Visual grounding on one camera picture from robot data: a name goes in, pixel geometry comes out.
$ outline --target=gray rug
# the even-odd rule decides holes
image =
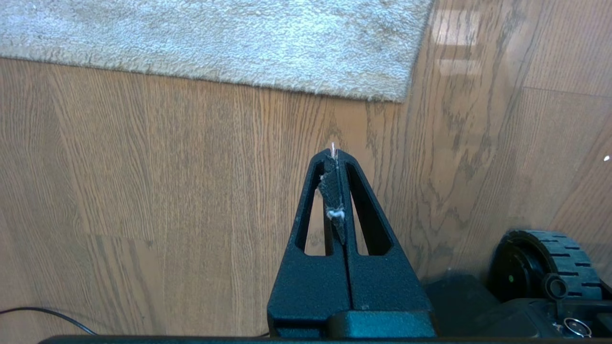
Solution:
[[[4,0],[0,56],[403,101],[431,0]]]

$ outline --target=hardwood floor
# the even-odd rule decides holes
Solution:
[[[266,332],[332,141],[420,278],[479,274],[530,226],[612,282],[611,18],[606,0],[438,1],[402,104],[0,59],[0,308],[101,334]],[[0,316],[2,342],[56,334],[81,332]]]

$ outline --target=black wheel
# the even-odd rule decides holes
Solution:
[[[565,234],[551,231],[506,233],[493,256],[488,288],[502,302],[524,297],[602,298],[587,254]]]

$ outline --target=black wire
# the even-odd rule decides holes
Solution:
[[[69,317],[67,315],[63,315],[62,313],[55,312],[54,310],[46,309],[46,308],[40,308],[40,307],[17,307],[17,308],[11,308],[11,309],[7,309],[7,310],[3,310],[3,311],[0,312],[0,315],[6,314],[6,313],[10,313],[10,312],[16,312],[18,310],[33,310],[33,311],[36,311],[36,312],[43,312],[43,313],[47,313],[47,314],[50,314],[50,315],[54,315],[54,316],[56,316],[58,318],[62,318],[64,320],[68,321],[69,323],[71,323],[74,326],[80,328],[81,330],[87,332],[88,334],[98,335],[94,331],[90,330],[87,326],[79,323],[78,321],[74,320],[73,318],[71,318],[71,317]]]

